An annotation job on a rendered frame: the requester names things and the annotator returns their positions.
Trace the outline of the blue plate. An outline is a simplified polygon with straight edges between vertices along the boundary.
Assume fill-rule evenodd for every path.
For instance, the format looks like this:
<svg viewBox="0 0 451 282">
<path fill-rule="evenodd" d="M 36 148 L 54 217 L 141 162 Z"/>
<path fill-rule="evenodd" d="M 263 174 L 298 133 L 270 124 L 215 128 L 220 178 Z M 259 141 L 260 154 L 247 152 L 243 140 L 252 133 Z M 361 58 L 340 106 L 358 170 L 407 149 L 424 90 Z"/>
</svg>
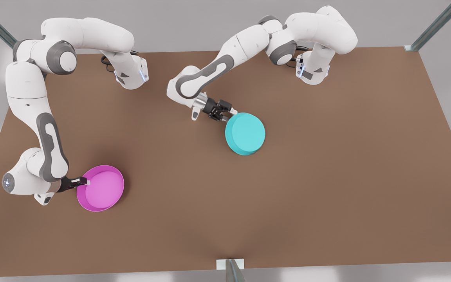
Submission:
<svg viewBox="0 0 451 282">
<path fill-rule="evenodd" d="M 264 143 L 265 127 L 258 117 L 239 113 L 229 119 L 224 134 L 232 151 L 238 155 L 252 155 Z"/>
</svg>

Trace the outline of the pink plate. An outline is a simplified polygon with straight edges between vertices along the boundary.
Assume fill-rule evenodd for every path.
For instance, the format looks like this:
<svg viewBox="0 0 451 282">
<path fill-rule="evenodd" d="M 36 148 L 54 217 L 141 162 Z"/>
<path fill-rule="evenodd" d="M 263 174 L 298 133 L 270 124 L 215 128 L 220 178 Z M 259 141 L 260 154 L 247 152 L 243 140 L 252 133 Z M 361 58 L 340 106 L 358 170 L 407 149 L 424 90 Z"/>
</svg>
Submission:
<svg viewBox="0 0 451 282">
<path fill-rule="evenodd" d="M 115 167 L 100 165 L 84 173 L 89 184 L 77 187 L 77 200 L 86 210 L 101 212 L 111 208 L 121 198 L 124 178 Z"/>
</svg>

